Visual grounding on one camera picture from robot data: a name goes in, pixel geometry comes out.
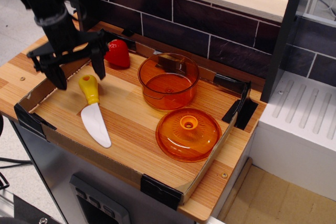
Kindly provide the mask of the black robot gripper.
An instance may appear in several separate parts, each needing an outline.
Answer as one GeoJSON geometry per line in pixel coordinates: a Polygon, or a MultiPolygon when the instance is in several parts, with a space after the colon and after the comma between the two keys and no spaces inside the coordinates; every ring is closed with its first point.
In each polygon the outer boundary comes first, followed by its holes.
{"type": "Polygon", "coordinates": [[[104,56],[107,52],[106,33],[103,29],[84,32],[76,29],[74,17],[67,11],[50,17],[35,16],[48,41],[30,51],[36,71],[41,71],[60,90],[67,89],[67,79],[60,65],[89,57],[100,80],[106,76],[104,56]]]}

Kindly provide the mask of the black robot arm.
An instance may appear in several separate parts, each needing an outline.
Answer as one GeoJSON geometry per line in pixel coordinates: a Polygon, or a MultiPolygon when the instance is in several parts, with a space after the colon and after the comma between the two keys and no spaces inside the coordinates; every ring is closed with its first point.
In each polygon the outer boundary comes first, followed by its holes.
{"type": "Polygon", "coordinates": [[[91,60],[100,79],[106,76],[104,56],[108,51],[104,30],[82,32],[76,29],[65,0],[21,0],[35,15],[48,41],[28,53],[36,71],[40,71],[58,88],[66,90],[67,78],[61,65],[83,58],[91,60]]]}

